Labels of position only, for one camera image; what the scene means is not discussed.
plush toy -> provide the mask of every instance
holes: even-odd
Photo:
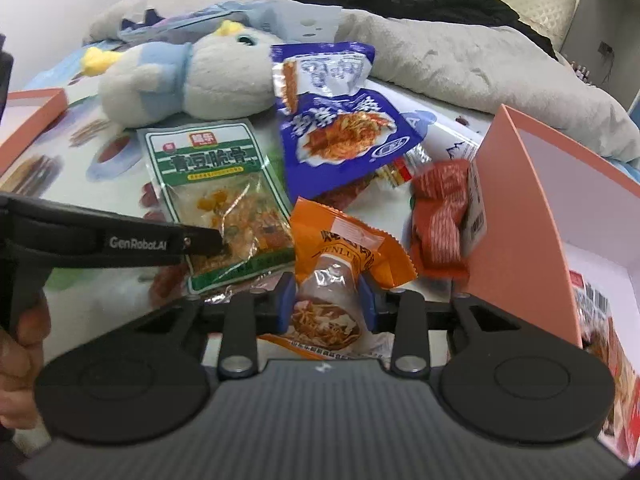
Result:
[[[102,74],[104,113],[128,128],[182,111],[202,120],[236,119],[273,105],[270,52],[281,42],[226,21],[194,44],[145,43],[123,53],[92,47],[82,68]]]

screw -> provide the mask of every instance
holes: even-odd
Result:
[[[396,368],[401,372],[417,374],[427,367],[427,361],[417,355],[403,355],[396,359]]]
[[[223,369],[232,374],[241,374],[252,366],[252,361],[243,355],[231,355],[222,359]]]

wall outlet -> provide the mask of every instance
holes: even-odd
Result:
[[[613,48],[604,41],[601,41],[600,46],[598,47],[598,52],[603,56],[608,56],[609,54],[613,54]]]

plastic packaging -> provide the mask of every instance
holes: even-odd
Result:
[[[191,294],[293,261],[290,204],[248,122],[150,128],[142,135],[172,219],[218,229],[225,242],[222,254],[188,258]]]
[[[333,209],[337,209],[338,211],[344,211],[354,200],[356,200],[356,197],[360,193],[369,187],[369,184],[371,184],[375,178],[375,174],[363,176],[346,186],[341,186],[322,193],[322,195],[317,196],[314,201],[332,207]]]
[[[382,94],[364,88],[372,46],[274,45],[271,58],[292,200],[371,174],[422,140]]]
[[[399,89],[375,81],[367,81],[367,88],[383,93],[422,139],[418,146],[378,170],[378,175],[391,186],[409,182],[432,160],[472,160],[476,156],[482,136],[463,123],[444,116]]]
[[[460,224],[468,207],[467,160],[434,162],[415,177],[411,257],[421,276],[468,279]]]
[[[304,199],[296,203],[291,228],[297,301],[288,332],[266,339],[305,356],[388,362],[392,336],[369,332],[356,282],[368,270],[385,288],[403,285],[416,277],[409,256],[389,234]]]

red snack bag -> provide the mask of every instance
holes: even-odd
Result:
[[[356,200],[360,193],[369,187],[369,184],[373,182],[375,177],[375,173],[368,174],[367,176],[354,180],[346,186],[326,191],[317,196],[314,199],[314,202],[329,206],[333,209],[337,209],[338,211],[344,211],[351,205],[351,203],[353,203],[354,200]]]
[[[412,181],[415,205],[411,258],[420,276],[467,280],[460,224],[468,205],[469,162],[434,162]]]

